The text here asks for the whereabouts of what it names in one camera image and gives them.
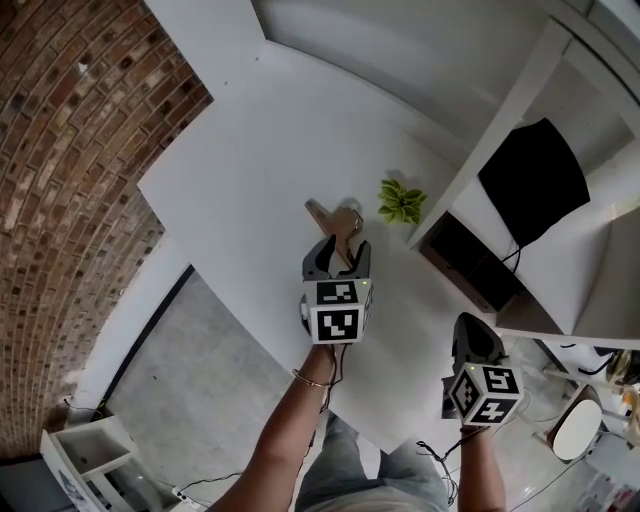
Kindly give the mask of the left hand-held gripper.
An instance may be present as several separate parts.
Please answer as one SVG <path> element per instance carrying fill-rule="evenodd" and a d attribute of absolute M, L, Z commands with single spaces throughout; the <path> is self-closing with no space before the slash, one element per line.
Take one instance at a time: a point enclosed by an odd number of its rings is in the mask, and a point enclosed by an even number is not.
<path fill-rule="evenodd" d="M 301 321 L 315 345 L 352 344 L 362 340 L 373 297 L 371 245 L 363 241 L 349 270 L 336 277 L 329 266 L 335 236 L 319 241 L 302 263 Z"/>

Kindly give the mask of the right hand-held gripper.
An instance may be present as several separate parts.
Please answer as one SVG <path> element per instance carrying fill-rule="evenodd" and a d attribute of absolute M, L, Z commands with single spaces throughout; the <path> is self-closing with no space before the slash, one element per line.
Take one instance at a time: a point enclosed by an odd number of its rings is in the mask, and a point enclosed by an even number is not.
<path fill-rule="evenodd" d="M 501 338 L 482 320 L 461 313 L 454 325 L 453 375 L 442 379 L 442 419 L 462 426 L 501 426 L 524 399 L 521 371 Z"/>

